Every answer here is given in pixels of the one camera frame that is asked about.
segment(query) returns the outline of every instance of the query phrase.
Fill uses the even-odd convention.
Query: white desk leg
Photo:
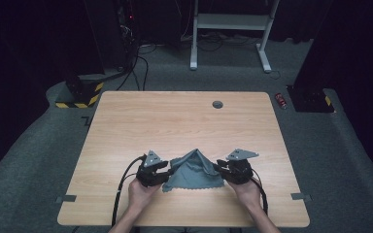
[[[195,1],[195,10],[193,15],[193,33],[192,33],[192,46],[190,50],[190,69],[196,70],[198,68],[198,0]]]
[[[272,69],[269,65],[268,58],[266,57],[265,53],[265,46],[266,42],[268,41],[268,36],[271,31],[272,23],[274,22],[275,13],[277,12],[278,4],[280,3],[280,0],[275,0],[271,9],[271,13],[269,14],[268,21],[265,26],[265,31],[262,36],[262,42],[261,44],[256,44],[256,50],[258,51],[259,58],[262,63],[262,68],[265,73],[271,73]]]

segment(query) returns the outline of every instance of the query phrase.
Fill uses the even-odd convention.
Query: round hole
[[[213,102],[213,107],[216,108],[216,109],[220,109],[223,107],[223,103],[219,100],[216,100]]]

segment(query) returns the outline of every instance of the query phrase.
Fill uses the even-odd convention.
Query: forearm
[[[267,214],[261,208],[247,207],[247,210],[260,233],[280,232],[280,230],[274,225],[271,219],[269,219]]]
[[[135,208],[126,209],[120,220],[118,220],[117,224],[111,228],[109,233],[129,233],[129,231],[132,229],[133,223],[140,214],[141,211]]]

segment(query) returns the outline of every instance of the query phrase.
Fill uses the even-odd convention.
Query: yellow and black tape
[[[104,83],[92,83],[90,84],[84,94],[83,99],[76,100],[76,99],[69,99],[67,101],[55,101],[55,105],[61,109],[67,108],[91,108],[96,103],[99,98],[99,94],[101,92],[101,88]]]
[[[329,99],[328,96],[325,96],[325,102],[326,102],[326,105],[331,106],[331,100]]]

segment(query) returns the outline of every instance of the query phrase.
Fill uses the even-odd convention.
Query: black speaker
[[[137,1],[140,37],[153,43],[181,46],[182,1]]]
[[[128,66],[119,6],[113,0],[50,0],[46,6],[76,75]]]

